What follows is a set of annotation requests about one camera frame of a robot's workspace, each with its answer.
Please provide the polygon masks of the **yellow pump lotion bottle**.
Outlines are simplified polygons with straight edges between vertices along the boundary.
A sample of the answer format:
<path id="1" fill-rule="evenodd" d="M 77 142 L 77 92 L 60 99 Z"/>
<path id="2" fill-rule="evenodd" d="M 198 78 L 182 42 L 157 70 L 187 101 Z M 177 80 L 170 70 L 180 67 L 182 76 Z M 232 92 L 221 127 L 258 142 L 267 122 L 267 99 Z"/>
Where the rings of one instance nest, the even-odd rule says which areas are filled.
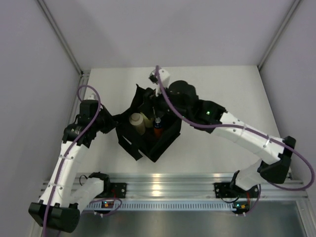
<path id="1" fill-rule="evenodd" d="M 144 125 L 146 128 L 153 128 L 154 119 L 147 118 L 144 113 L 140 113 L 144 120 Z"/>

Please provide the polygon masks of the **orange pump bottle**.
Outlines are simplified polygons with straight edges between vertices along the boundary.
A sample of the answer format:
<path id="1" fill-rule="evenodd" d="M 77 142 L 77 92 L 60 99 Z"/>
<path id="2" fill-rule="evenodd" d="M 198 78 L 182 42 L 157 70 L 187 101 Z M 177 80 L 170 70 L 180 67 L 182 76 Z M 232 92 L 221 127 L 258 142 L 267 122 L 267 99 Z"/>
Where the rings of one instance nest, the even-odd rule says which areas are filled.
<path id="1" fill-rule="evenodd" d="M 153 122 L 154 134 L 157 138 L 160 138 L 163 132 L 163 127 L 161 123 L 161 118 L 155 118 Z"/>

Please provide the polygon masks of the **black canvas bag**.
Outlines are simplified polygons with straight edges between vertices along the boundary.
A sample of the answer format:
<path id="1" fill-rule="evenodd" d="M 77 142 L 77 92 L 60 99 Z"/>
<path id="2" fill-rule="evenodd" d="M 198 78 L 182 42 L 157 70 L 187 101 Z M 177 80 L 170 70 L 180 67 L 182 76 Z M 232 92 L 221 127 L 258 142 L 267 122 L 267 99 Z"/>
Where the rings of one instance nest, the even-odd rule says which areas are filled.
<path id="1" fill-rule="evenodd" d="M 157 137 L 153 128 L 146 128 L 143 135 L 139 134 L 129 122 L 129 117 L 133 113 L 139 112 L 139 107 L 144 102 L 144 95 L 153 92 L 151 88 L 141 88 L 136 86 L 136 92 L 130 107 L 120 115 L 114 116 L 118 125 L 116 133 L 118 143 L 135 160 L 139 160 L 143 155 L 152 162 L 156 162 L 166 149 L 176 140 L 181 131 L 181 120 L 172 115 L 162 117 L 162 135 Z"/>

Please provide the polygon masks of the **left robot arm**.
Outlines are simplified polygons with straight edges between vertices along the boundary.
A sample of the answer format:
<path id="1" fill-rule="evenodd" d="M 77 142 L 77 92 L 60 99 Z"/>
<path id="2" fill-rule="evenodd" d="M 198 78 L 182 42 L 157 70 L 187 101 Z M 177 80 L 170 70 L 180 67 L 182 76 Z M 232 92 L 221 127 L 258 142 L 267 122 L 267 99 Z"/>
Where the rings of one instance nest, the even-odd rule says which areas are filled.
<path id="1" fill-rule="evenodd" d="M 93 172 L 86 182 L 72 192 L 80 164 L 98 132 L 109 133 L 117 125 L 107 109 L 95 99 L 81 101 L 75 122 L 64 129 L 61 150 L 52 176 L 28 213 L 43 227 L 72 233 L 83 210 L 95 198 L 113 196 L 107 174 Z"/>

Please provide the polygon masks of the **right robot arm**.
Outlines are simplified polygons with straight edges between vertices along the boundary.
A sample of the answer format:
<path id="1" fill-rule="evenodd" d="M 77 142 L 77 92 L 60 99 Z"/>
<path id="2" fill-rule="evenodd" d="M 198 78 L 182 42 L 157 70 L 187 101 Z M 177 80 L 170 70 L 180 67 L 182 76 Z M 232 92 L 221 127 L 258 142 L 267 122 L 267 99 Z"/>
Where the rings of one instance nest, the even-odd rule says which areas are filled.
<path id="1" fill-rule="evenodd" d="M 234 173 L 230 191 L 241 196 L 254 186 L 267 181 L 273 185 L 285 182 L 296 140 L 264 134 L 242 122 L 224 107 L 213 101 L 201 100 L 194 86 L 178 80 L 168 88 L 161 88 L 155 76 L 150 76 L 156 88 L 144 97 L 147 115 L 173 115 L 195 129 L 225 138 L 258 157 L 249 167 Z"/>

